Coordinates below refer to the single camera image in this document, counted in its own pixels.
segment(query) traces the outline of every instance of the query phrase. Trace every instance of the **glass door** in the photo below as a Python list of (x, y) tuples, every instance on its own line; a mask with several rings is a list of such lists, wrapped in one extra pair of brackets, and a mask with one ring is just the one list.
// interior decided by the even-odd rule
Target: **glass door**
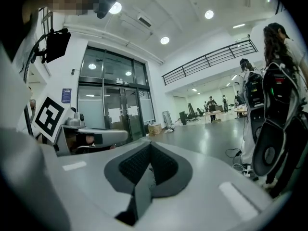
[(126, 143), (143, 137), (135, 89), (104, 86), (104, 117), (108, 129), (126, 130)]

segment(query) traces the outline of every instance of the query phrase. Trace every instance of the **blue sign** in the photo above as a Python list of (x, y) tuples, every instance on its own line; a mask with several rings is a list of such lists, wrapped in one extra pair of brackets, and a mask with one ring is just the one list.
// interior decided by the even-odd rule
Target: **blue sign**
[(62, 103), (71, 103), (72, 89), (62, 89)]

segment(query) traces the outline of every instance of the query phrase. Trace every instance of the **gray floor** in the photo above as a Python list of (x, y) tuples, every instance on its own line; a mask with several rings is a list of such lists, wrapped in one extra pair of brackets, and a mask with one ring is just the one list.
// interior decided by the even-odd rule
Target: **gray floor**
[[(232, 166), (232, 158), (227, 157), (225, 152), (227, 149), (241, 148), (243, 129), (244, 118), (240, 118), (219, 123), (176, 126), (172, 133), (161, 133), (149, 139), (212, 156)], [(229, 151), (228, 154), (235, 155), (236, 151)]]

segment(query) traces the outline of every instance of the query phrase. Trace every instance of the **ceiling beam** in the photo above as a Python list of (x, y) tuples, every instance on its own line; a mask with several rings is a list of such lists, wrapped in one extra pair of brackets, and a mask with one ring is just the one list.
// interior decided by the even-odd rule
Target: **ceiling beam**
[(196, 8), (196, 6), (194, 5), (193, 1), (192, 0), (188, 0), (190, 2), (190, 4), (192, 5), (192, 10), (194, 11), (194, 14), (196, 15), (197, 17), (197, 21), (200, 21), (200, 17), (199, 17), (199, 13), (198, 13), (198, 10)]
[(179, 19), (177, 18), (177, 16), (175, 16), (172, 11), (168, 8), (168, 6), (166, 4), (164, 4), (164, 2), (162, 0), (153, 0), (155, 1), (167, 14), (168, 16), (174, 21), (174, 23), (177, 25), (178, 29), (183, 32), (183, 27), (179, 21)]

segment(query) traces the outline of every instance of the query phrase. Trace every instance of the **black metal railing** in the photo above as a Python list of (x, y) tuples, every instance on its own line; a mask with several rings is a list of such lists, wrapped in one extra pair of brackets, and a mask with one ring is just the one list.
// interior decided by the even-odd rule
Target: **black metal railing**
[(257, 52), (253, 42), (245, 40), (200, 56), (162, 76), (165, 85), (225, 61)]

